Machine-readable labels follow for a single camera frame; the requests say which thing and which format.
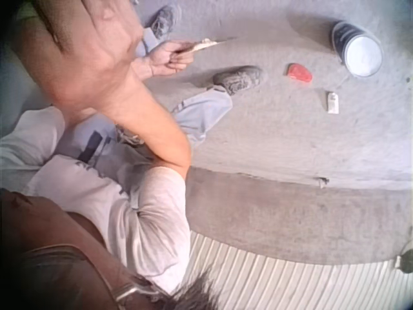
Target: red sponge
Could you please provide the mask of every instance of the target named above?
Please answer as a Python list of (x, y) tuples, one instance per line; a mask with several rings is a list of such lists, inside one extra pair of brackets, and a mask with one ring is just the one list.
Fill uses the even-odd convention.
[(298, 63), (292, 63), (288, 66), (287, 75), (292, 79), (298, 79), (305, 83), (310, 83), (312, 81), (312, 74), (303, 65)]

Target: tool in hand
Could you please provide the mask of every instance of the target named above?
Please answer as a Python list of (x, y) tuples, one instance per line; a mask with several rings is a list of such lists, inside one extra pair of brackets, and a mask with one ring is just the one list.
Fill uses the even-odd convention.
[(213, 47), (215, 45), (225, 43), (225, 42), (231, 41), (233, 39), (236, 39), (236, 38), (235, 37), (229, 37), (229, 38), (226, 38), (226, 39), (216, 40), (216, 41), (213, 41), (211, 39), (206, 38), (206, 39), (204, 39), (200, 42), (194, 43), (194, 45), (192, 45), (192, 47), (190, 47), (186, 50), (182, 50), (178, 54), (179, 55), (185, 55), (185, 54), (197, 52), (198, 50), (203, 50), (203, 49), (208, 48), (208, 47)]

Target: hand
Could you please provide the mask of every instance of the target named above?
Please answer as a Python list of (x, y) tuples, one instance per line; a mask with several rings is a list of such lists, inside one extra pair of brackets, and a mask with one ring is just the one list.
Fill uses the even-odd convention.
[(187, 68), (194, 62), (194, 53), (179, 54), (192, 47), (193, 43), (167, 41), (155, 47), (148, 56), (134, 61), (134, 70), (140, 80), (152, 76), (170, 76)]
[(20, 22), (14, 50), (61, 110), (97, 110), (127, 99), (143, 29), (129, 0), (35, 0), (41, 18)]

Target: shoe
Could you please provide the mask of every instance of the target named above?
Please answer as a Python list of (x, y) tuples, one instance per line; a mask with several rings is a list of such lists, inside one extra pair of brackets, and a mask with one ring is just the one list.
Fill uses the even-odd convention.
[(181, 19), (182, 11), (179, 5), (166, 5), (160, 9), (155, 21), (150, 27), (159, 41), (168, 39), (178, 21)]
[(264, 80), (264, 72), (255, 66), (245, 66), (233, 71), (221, 72), (213, 77), (215, 85), (221, 85), (230, 96), (241, 90), (258, 86)]

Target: sneaker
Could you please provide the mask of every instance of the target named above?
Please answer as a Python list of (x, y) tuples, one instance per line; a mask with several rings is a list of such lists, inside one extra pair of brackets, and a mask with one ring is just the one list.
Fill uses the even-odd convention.
[(150, 27), (155, 37), (160, 41), (168, 39), (169, 34), (181, 19), (181, 15), (182, 11), (179, 5), (166, 5), (160, 9)]
[(233, 71), (221, 72), (214, 76), (215, 85), (224, 87), (230, 96), (241, 90), (258, 86), (264, 79), (264, 72), (259, 67), (245, 66)]

